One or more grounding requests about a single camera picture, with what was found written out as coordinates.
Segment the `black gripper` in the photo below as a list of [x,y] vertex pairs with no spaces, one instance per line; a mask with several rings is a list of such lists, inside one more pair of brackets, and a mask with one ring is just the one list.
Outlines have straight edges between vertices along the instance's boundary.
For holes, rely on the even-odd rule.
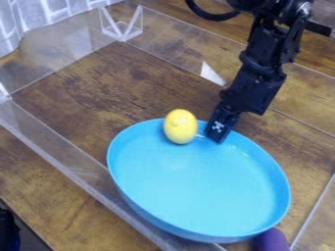
[[242,66],[228,89],[220,92],[216,106],[204,129],[206,136],[222,143],[235,128],[240,113],[263,115],[287,79],[282,65],[261,65],[242,52]]

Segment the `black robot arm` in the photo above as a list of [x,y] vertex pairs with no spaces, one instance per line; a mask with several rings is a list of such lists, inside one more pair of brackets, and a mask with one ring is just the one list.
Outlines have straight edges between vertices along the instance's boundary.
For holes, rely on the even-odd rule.
[[248,44],[232,85],[220,92],[220,103],[206,135],[222,143],[244,112],[263,115],[287,79],[283,65],[301,52],[302,34],[313,0],[227,0],[232,8],[254,15]]

